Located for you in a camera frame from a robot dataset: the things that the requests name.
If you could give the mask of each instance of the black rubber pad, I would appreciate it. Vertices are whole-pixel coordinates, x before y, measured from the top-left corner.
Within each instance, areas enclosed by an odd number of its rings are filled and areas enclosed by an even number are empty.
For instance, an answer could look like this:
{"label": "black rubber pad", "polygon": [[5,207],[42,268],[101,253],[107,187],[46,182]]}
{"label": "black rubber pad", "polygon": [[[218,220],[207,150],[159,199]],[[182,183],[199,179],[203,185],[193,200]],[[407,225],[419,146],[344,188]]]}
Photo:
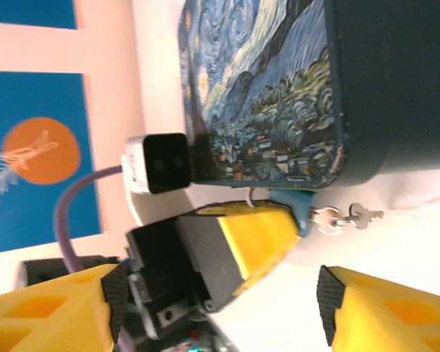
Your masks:
{"label": "black rubber pad", "polygon": [[316,296],[318,297],[321,320],[323,321],[323,328],[329,346],[332,345],[336,333],[336,320],[334,319],[336,309],[342,306],[344,293],[344,284],[326,266],[322,265],[318,277]]}
{"label": "black rubber pad", "polygon": [[127,304],[127,277],[124,265],[101,278],[104,300],[109,304],[109,328],[114,343],[117,342],[119,331],[124,321],[125,305]]}

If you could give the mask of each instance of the camera lens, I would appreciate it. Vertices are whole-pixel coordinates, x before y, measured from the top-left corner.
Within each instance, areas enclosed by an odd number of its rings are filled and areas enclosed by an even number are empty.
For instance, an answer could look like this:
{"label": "camera lens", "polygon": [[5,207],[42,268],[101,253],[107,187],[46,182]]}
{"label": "camera lens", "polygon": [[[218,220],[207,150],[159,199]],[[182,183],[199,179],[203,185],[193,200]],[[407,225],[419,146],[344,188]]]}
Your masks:
{"label": "camera lens", "polygon": [[182,165],[184,165],[184,161],[180,156],[177,156],[175,158],[175,166],[176,167],[181,167]]}
{"label": "camera lens", "polygon": [[164,169],[164,162],[161,159],[156,159],[153,163],[153,167],[155,168],[155,170],[161,171],[162,169]]}

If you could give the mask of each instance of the key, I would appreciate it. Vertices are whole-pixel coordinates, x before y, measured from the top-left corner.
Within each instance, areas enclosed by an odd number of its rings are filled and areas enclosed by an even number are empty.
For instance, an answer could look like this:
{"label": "key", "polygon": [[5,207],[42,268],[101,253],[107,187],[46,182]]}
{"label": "key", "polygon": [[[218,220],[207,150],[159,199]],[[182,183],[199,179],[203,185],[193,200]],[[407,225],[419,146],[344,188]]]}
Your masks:
{"label": "key", "polygon": [[343,226],[336,223],[336,220],[344,219],[342,211],[335,207],[312,208],[310,220],[315,222],[318,230],[325,235],[335,236],[342,232]]}
{"label": "key", "polygon": [[370,211],[359,203],[353,203],[351,205],[349,214],[350,216],[348,218],[350,223],[358,230],[365,230],[374,218],[382,219],[384,216],[383,211]]}

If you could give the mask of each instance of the blue tag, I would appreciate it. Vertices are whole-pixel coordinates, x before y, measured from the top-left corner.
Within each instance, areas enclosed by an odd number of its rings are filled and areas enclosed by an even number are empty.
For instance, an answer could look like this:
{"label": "blue tag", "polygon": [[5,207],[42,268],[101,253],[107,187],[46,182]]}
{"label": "blue tag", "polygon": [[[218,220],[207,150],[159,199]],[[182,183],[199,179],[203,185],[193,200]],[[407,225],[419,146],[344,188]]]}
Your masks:
{"label": "blue tag", "polygon": [[308,236],[310,230],[309,212],[314,196],[315,193],[310,191],[273,188],[269,194],[269,200],[290,207],[300,229],[298,235],[304,238]]}

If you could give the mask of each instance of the orange circle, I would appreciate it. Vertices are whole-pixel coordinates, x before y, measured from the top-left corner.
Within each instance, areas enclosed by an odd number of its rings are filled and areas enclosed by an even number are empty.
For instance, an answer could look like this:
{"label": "orange circle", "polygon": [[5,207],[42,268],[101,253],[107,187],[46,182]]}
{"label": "orange circle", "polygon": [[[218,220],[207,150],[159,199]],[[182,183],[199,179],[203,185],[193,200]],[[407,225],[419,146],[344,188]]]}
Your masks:
{"label": "orange circle", "polygon": [[72,131],[49,117],[33,117],[17,124],[4,137],[1,151],[20,177],[36,185],[68,179],[81,161]]}

